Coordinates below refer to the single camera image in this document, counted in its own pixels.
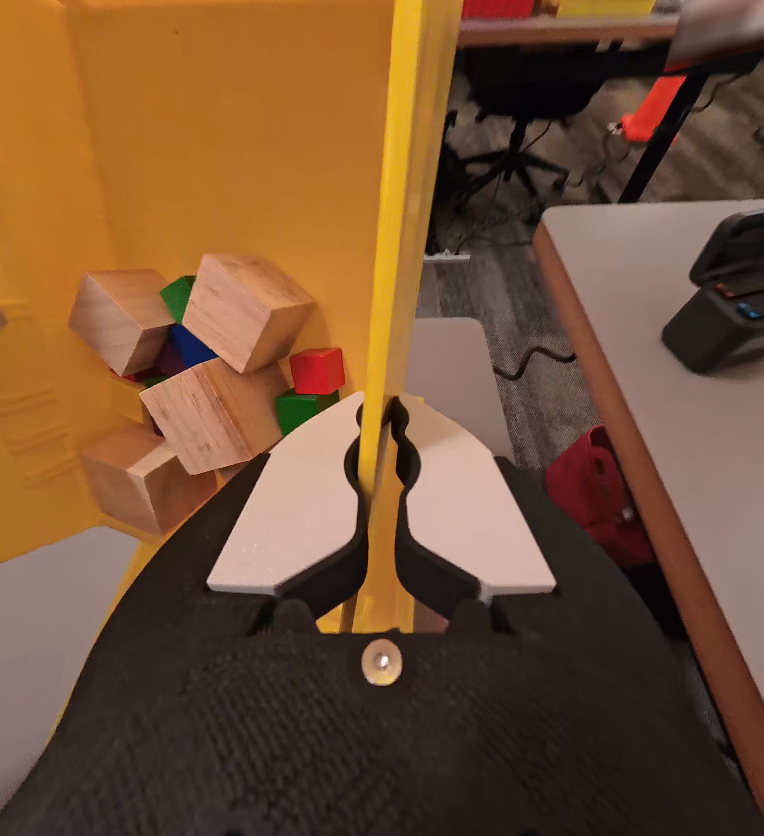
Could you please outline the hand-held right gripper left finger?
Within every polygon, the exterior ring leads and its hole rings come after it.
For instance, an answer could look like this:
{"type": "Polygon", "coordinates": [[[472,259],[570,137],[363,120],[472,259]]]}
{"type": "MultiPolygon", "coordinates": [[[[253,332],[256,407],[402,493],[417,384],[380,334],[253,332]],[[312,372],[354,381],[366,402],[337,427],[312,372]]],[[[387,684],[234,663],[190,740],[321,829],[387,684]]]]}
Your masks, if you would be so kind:
{"type": "Polygon", "coordinates": [[[368,567],[357,481],[356,392],[300,425],[267,455],[207,577],[215,592],[301,600],[318,619],[356,594],[368,567]]]}

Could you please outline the orange traffic cone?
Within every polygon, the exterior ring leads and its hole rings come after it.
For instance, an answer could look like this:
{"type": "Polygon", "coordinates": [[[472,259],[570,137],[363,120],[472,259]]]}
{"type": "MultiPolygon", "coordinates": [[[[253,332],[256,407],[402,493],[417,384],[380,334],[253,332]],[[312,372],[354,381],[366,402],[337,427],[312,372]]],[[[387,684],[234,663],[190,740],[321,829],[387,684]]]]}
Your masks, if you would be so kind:
{"type": "Polygon", "coordinates": [[[686,78],[685,75],[662,76],[653,83],[638,109],[623,115],[620,120],[625,141],[630,144],[649,142],[686,78]]]}

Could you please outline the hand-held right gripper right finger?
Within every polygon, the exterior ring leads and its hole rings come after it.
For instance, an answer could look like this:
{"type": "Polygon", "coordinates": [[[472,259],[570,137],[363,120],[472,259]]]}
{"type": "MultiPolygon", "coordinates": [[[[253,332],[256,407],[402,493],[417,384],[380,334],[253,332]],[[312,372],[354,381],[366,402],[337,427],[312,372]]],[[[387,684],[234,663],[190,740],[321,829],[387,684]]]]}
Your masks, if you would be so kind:
{"type": "Polygon", "coordinates": [[[411,394],[391,403],[401,482],[399,582],[450,620],[462,601],[551,593],[556,580],[499,467],[467,428],[411,394]]]}

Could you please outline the yellow plastic bin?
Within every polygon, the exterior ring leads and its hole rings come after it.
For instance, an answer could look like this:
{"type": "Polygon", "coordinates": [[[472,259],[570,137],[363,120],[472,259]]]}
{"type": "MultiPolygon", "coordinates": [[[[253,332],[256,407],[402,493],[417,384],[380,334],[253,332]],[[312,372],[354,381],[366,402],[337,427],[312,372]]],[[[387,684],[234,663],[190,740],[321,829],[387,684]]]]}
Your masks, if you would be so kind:
{"type": "Polygon", "coordinates": [[[646,17],[655,1],[553,1],[558,17],[646,17]]]}

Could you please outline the grey office desk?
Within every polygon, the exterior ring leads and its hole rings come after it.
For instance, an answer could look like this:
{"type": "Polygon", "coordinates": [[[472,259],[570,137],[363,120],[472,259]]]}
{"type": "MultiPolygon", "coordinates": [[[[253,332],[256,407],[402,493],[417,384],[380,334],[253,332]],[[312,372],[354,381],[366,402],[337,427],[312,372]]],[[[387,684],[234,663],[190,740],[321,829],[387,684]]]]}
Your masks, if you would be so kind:
{"type": "Polygon", "coordinates": [[[570,47],[591,47],[604,83],[619,78],[685,75],[675,99],[652,135],[617,203],[638,202],[655,175],[707,81],[716,75],[749,74],[764,58],[764,41],[730,54],[713,54],[693,64],[666,67],[678,24],[675,16],[549,17],[525,19],[463,19],[458,51],[479,47],[521,47],[523,51],[558,53],[570,47]]]}

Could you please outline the red plastic bin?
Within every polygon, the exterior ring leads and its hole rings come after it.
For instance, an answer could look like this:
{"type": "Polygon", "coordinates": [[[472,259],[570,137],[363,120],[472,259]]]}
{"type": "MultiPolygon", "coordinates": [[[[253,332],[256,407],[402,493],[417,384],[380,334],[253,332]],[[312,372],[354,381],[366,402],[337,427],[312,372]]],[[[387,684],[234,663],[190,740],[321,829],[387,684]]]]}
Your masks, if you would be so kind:
{"type": "Polygon", "coordinates": [[[475,20],[525,19],[531,17],[534,5],[534,0],[466,0],[463,2],[461,18],[475,20]]]}

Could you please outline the red cloth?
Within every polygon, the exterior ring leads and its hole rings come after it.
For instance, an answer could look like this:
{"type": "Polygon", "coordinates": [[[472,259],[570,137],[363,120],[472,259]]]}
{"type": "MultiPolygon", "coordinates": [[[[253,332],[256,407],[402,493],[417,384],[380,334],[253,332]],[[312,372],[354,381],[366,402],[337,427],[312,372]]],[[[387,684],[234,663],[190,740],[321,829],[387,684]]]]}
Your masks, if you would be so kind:
{"type": "Polygon", "coordinates": [[[548,496],[621,569],[656,563],[605,425],[581,435],[545,471],[548,496]]]}

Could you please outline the black office chair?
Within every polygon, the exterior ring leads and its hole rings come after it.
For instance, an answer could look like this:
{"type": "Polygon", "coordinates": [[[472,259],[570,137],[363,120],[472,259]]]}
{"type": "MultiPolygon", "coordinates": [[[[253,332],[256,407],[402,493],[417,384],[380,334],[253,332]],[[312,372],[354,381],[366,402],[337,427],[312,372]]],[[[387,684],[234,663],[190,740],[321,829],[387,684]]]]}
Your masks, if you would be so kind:
{"type": "Polygon", "coordinates": [[[488,184],[509,182],[517,175],[536,211],[544,202],[528,173],[530,168],[556,175],[554,188],[563,192],[569,171],[529,151],[527,128],[537,120],[549,125],[583,111],[604,84],[591,47],[570,47],[556,53],[525,52],[521,47],[479,47],[463,51],[463,69],[477,104],[476,121],[502,117],[513,121],[507,147],[460,160],[470,165],[492,163],[485,173],[469,177],[456,209],[462,212],[471,198],[488,184]]]}

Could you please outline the pile of wooden cubes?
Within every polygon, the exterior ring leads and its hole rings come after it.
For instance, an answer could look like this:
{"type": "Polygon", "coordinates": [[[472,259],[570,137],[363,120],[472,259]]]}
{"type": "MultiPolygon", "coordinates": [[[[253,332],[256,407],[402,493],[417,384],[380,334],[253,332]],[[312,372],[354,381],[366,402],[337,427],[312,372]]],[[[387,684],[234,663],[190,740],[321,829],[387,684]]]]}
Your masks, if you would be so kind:
{"type": "Polygon", "coordinates": [[[68,328],[133,384],[138,419],[82,450],[101,514],[150,537],[177,528],[283,439],[282,363],[311,318],[312,296],[262,257],[204,254],[194,277],[90,271],[68,328]]]}

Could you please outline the black charging case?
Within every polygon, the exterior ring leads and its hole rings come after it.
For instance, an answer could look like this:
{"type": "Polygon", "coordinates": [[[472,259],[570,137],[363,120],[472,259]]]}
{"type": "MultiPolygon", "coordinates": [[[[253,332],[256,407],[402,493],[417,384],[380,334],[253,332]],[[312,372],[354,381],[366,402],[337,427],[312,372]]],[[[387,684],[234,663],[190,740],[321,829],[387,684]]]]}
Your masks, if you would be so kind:
{"type": "Polygon", "coordinates": [[[689,278],[695,294],[661,332],[668,351],[696,374],[764,358],[764,208],[721,221],[689,278]]]}

